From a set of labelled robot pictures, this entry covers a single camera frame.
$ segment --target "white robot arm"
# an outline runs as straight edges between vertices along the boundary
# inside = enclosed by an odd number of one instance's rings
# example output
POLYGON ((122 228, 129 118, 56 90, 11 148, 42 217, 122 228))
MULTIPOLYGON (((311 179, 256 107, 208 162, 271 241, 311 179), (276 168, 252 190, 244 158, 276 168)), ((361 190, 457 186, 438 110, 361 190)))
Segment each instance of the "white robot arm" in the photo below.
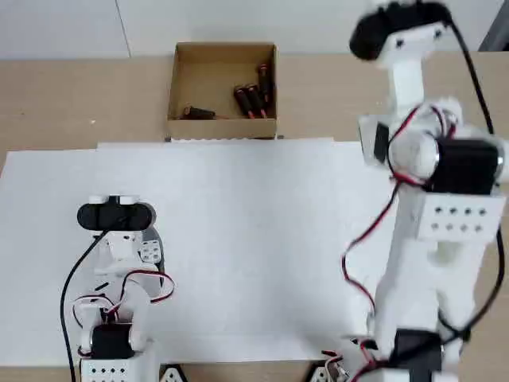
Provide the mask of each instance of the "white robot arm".
POLYGON ((509 143, 466 124, 457 100, 425 99, 422 60, 449 28, 459 33, 440 3, 393 2, 362 18, 351 39, 358 58, 389 71, 389 113, 361 116, 359 132, 366 163, 389 170, 399 202, 374 299, 378 361, 347 344, 336 381, 457 381, 459 331, 474 315, 477 275, 506 203, 497 184, 509 178, 509 143))
POLYGON ((93 232, 92 247, 98 251, 91 289, 72 304, 81 328, 83 382, 159 381, 148 314, 151 304, 172 295, 175 284, 164 273, 154 220, 151 207, 128 196, 91 197, 78 212, 78 222, 93 232))

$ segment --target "white paper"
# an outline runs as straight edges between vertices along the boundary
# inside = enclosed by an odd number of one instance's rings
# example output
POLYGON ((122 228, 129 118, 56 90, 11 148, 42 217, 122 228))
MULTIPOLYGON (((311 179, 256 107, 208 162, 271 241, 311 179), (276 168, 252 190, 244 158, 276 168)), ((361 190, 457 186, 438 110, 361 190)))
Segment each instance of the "white paper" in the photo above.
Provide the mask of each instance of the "white paper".
MULTIPOLYGON (((161 362, 319 357, 363 332, 368 304, 340 272, 340 253, 390 196, 358 143, 256 142, 10 153, 0 179, 1 365, 65 364, 58 303, 91 242, 76 222, 92 194, 137 194, 154 206, 165 269, 177 288, 153 306, 161 362)), ((374 291, 391 214, 351 253, 374 291)), ((85 261, 68 298, 84 290, 85 261)), ((78 328, 67 316, 72 344, 78 328)))

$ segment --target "black cable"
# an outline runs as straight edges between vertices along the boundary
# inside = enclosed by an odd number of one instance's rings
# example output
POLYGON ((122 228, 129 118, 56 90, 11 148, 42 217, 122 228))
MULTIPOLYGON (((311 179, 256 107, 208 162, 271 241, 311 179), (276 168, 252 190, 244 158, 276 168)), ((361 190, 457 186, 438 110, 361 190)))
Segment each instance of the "black cable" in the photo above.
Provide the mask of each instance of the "black cable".
MULTIPOLYGON (((488 110, 488 105, 486 104, 486 100, 484 98, 483 91, 480 86, 479 78, 477 76, 476 69, 472 62, 472 57, 470 56, 470 52, 468 51, 468 47, 464 41, 464 38, 461 35, 461 32, 458 29, 456 23, 452 19, 444 20, 444 23, 445 23, 445 26, 451 27, 451 29, 454 32, 454 35, 456 36, 456 39, 458 40, 458 44, 460 45, 461 52, 463 53, 463 57, 465 59, 467 67, 468 67, 468 72, 472 78, 472 83, 475 88, 477 99, 479 100, 479 105, 483 112, 484 119, 486 121, 486 126, 488 128, 488 132, 490 134, 494 134, 495 129, 493 127, 492 117, 490 116, 490 112, 488 110)), ((499 270, 498 270, 495 285, 493 286, 492 291, 488 295, 486 302, 482 305, 482 307, 479 309, 479 311, 468 321, 468 323, 462 329, 455 329, 449 323, 447 323, 446 320, 443 320, 446 323, 446 326, 448 326, 449 329, 452 331, 452 335, 449 338, 442 340, 441 345, 446 346, 446 345, 450 344, 451 342, 457 340, 458 338, 468 338, 470 333, 472 332, 473 327, 476 326, 484 318, 486 313, 491 309, 493 302, 496 300, 496 298, 502 288, 503 279, 505 277, 505 267, 506 267, 505 249, 503 246, 502 231, 500 228, 496 233, 496 243, 497 243, 497 249, 498 249, 498 253, 499 253, 499 270)), ((396 367, 396 366, 400 365, 401 363, 406 362, 420 354, 427 353, 434 346, 436 346, 435 341, 428 341, 422 345, 416 346, 413 349, 409 349, 403 353, 400 353, 399 355, 392 357, 388 361, 387 360, 377 361, 373 368, 367 369, 365 372, 362 372, 362 374, 360 374, 360 375, 375 371, 380 368, 396 367)))
POLYGON ((65 279, 64 288, 62 288, 62 295, 60 296, 60 324, 62 325, 62 332, 64 333, 65 340, 65 348, 67 350, 67 358, 69 361, 69 371, 71 373, 71 382, 76 382, 76 374, 74 373, 74 360, 72 359, 72 351, 71 346, 69 344, 69 336, 67 333, 67 326, 65 325, 65 314, 64 314, 64 303, 65 303, 65 295, 67 293, 67 289, 69 287, 69 283, 71 282, 72 276, 75 274, 76 269, 80 266, 80 264, 85 260, 85 258, 92 252, 95 246, 103 239, 103 237, 109 232, 109 230, 103 231, 99 236, 95 238, 90 247, 81 255, 81 257, 76 261, 71 271, 69 272, 67 278, 65 279))

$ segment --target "open cardboard box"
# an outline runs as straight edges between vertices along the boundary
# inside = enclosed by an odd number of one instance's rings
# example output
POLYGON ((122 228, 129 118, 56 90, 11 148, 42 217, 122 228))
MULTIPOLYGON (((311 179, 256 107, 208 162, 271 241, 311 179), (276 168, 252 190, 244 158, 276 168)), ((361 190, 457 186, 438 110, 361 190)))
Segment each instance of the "open cardboard box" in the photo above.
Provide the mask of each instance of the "open cardboard box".
POLYGON ((273 138, 277 126, 276 47, 271 43, 177 44, 169 97, 168 132, 176 139, 273 138), (247 119, 233 97, 237 85, 257 84, 268 64, 274 81, 267 119, 247 119), (185 107, 214 111, 226 119, 179 119, 185 107))

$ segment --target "table surface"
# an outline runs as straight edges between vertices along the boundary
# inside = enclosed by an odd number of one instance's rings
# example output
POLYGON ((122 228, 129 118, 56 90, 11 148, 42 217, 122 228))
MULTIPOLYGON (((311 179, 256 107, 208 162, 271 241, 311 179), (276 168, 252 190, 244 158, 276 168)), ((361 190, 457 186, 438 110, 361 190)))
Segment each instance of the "table surface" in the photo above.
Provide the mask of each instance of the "table surface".
MULTIPOLYGON (((473 58, 497 133, 509 138, 509 54, 473 53, 473 58)), ((0 168, 8 150, 86 149, 96 147, 97 142, 162 141, 171 69, 171 57, 0 61, 0 168)), ((484 126, 459 53, 437 53, 426 61, 424 73, 428 97, 457 97, 465 119, 484 126)), ((278 133, 287 138, 356 140, 357 116, 384 111, 387 96, 386 73, 349 55, 278 58, 278 133)), ((507 238, 509 220, 504 223, 507 238)), ((490 248, 477 283, 478 301, 492 288, 496 264, 494 248, 490 248)), ((509 287, 505 283, 494 308, 464 351, 460 380, 506 379, 508 322, 509 287)), ((184 365, 190 382, 300 381, 308 369, 305 361, 184 365)), ((66 368, 0 368, 0 380, 63 382, 69 377, 66 368)))

